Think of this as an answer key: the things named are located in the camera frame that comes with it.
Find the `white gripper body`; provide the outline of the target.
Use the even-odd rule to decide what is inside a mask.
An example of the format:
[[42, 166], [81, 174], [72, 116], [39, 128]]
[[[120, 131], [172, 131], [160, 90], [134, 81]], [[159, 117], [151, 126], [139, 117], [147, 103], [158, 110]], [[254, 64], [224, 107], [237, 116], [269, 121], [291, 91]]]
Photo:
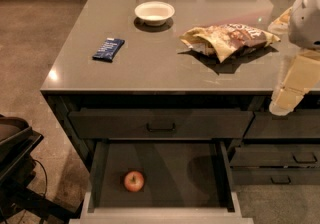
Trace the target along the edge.
[[320, 0], [296, 0], [290, 12], [289, 41], [301, 48], [320, 49]]

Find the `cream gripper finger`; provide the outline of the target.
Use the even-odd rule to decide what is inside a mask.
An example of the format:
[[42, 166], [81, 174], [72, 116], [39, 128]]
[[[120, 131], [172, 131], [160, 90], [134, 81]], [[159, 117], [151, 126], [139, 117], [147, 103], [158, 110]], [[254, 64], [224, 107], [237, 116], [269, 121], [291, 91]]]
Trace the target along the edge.
[[292, 8], [288, 8], [278, 18], [270, 23], [268, 31], [273, 34], [287, 34]]
[[273, 92], [269, 111], [276, 116], [288, 115], [319, 81], [320, 52], [300, 50], [291, 60], [279, 87]]

